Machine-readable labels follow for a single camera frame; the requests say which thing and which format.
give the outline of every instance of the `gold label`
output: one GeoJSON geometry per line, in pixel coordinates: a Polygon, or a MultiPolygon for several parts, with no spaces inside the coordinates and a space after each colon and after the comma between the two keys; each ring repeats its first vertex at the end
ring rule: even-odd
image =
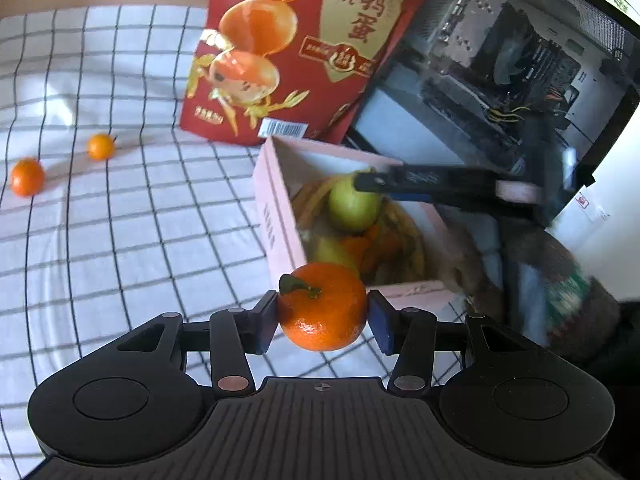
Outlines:
{"type": "MultiPolygon", "coordinates": [[[[350,59],[370,60],[385,44],[400,16],[402,1],[322,0],[319,40],[325,44],[353,47],[358,56],[350,59]]],[[[333,82],[354,73],[353,69],[345,70],[348,65],[336,65],[335,59],[329,59],[324,66],[333,82]]]]}

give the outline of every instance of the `barcode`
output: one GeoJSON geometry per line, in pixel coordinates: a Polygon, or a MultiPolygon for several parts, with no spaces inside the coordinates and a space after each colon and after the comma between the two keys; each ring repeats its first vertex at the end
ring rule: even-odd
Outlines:
{"type": "Polygon", "coordinates": [[[307,126],[308,124],[305,123],[290,123],[289,121],[279,121],[265,117],[260,124],[258,137],[266,138],[272,135],[280,135],[302,139],[305,136],[307,126]]]}

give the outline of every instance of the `green fruit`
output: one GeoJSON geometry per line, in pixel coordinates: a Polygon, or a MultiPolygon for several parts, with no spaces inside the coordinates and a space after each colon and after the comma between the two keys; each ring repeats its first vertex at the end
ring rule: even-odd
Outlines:
{"type": "Polygon", "coordinates": [[[330,264],[339,264],[349,267],[358,273],[358,267],[342,246],[334,239],[321,236],[318,238],[313,253],[312,260],[314,262],[325,262],[330,264]]]}
{"type": "Polygon", "coordinates": [[[350,233],[369,229],[378,219],[382,195],[356,191],[355,174],[341,178],[329,193],[329,218],[334,227],[350,233]]]}

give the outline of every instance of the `green leaf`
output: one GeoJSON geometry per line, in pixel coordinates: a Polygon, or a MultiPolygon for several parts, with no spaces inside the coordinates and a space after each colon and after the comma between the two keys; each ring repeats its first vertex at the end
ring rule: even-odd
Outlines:
{"type": "Polygon", "coordinates": [[[291,274],[283,274],[278,282],[280,294],[289,294],[294,290],[308,290],[310,296],[315,299],[320,295],[320,288],[309,285],[307,282],[292,276],[291,274]]]}

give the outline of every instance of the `ribbed black surface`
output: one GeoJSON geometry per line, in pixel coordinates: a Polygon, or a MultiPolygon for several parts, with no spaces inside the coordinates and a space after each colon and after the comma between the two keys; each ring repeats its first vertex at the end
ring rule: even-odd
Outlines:
{"type": "Polygon", "coordinates": [[[518,468],[455,442],[421,400],[376,379],[270,378],[257,394],[222,400],[202,430],[168,455],[119,468],[53,458],[33,480],[589,479],[616,476],[584,458],[518,468]]]}

